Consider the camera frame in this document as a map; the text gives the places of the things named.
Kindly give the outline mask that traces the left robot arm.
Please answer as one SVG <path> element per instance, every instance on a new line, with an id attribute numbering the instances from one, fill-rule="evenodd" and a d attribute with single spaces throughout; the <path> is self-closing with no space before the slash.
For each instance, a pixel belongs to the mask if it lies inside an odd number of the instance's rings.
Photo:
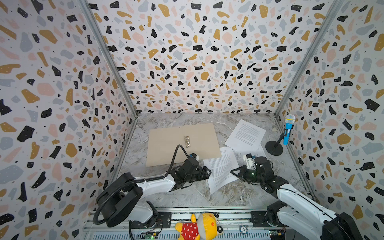
<path id="1" fill-rule="evenodd" d="M 97 197 L 93 223 L 112 228 L 129 220 L 150 228 L 161 217 L 155 206 L 144 202 L 143 198 L 185 189 L 195 182 L 208 180 L 211 174 L 208 167 L 199 164 L 195 155 L 189 155 L 181 166 L 169 168 L 164 175 L 135 178 L 125 173 Z"/>

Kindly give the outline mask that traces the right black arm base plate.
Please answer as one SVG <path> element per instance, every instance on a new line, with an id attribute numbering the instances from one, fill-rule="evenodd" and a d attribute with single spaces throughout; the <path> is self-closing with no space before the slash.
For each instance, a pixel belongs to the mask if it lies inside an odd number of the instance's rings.
<path id="1" fill-rule="evenodd" d="M 254 228 L 282 228 L 286 227 L 279 223 L 278 225 L 270 225 L 267 220 L 267 211 L 251 211 L 250 222 Z"/>

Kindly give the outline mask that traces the beige manila folder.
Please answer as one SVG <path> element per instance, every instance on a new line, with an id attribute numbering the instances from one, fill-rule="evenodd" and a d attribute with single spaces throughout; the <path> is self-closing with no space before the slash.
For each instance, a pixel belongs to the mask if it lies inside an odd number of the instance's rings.
<path id="1" fill-rule="evenodd" d="M 185 136 L 190 136 L 190 148 L 185 146 Z M 198 155 L 200 160 L 222 156 L 213 124 L 153 129 L 149 134 L 146 166 L 169 165 L 178 145 L 181 145 L 187 154 Z"/>

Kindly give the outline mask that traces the white text sheet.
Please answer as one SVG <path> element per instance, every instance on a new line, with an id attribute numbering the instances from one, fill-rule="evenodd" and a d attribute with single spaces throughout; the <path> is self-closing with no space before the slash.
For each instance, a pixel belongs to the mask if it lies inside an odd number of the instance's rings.
<path id="1" fill-rule="evenodd" d="M 266 130 L 244 120 L 240 120 L 225 142 L 225 146 L 230 147 L 239 153 L 240 150 L 251 149 L 252 147 L 255 147 L 256 144 L 262 145 L 265 133 Z"/>
<path id="2" fill-rule="evenodd" d="M 212 172 L 208 178 L 211 195 L 221 187 L 238 179 L 231 174 L 231 170 L 239 167 L 234 151 L 229 147 L 223 147 L 220 150 L 222 154 L 220 158 L 204 160 L 205 167 Z"/>

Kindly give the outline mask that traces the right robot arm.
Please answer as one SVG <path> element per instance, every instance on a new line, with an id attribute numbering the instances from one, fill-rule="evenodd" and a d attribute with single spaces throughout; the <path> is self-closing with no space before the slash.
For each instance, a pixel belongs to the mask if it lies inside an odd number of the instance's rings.
<path id="1" fill-rule="evenodd" d="M 350 215 L 337 214 L 298 191 L 287 180 L 275 175 L 267 158 L 251 154 L 245 158 L 253 163 L 253 169 L 243 165 L 231 170 L 231 174 L 242 182 L 260 186 L 277 199 L 267 207 L 262 223 L 271 227 L 288 226 L 309 240 L 363 238 Z"/>

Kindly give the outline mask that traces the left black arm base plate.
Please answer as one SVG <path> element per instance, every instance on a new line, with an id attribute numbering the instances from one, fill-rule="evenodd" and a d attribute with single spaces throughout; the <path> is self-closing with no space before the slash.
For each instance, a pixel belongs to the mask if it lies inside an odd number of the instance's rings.
<path id="1" fill-rule="evenodd" d="M 140 223 L 139 221 L 132 222 L 132 229 L 169 229 L 171 227 L 172 212 L 158 212 L 153 215 L 147 222 Z"/>

